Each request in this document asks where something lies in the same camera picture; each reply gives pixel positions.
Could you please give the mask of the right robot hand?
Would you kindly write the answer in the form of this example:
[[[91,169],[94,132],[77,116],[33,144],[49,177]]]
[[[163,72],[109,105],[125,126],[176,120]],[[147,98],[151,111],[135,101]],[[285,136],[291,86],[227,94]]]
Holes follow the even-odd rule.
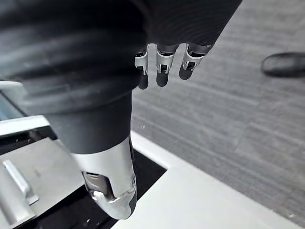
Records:
[[[148,46],[164,87],[175,52],[191,77],[239,0],[3,0],[0,77],[20,83],[20,106],[42,115],[76,160],[95,203],[129,218],[137,186],[132,91],[148,85]]]

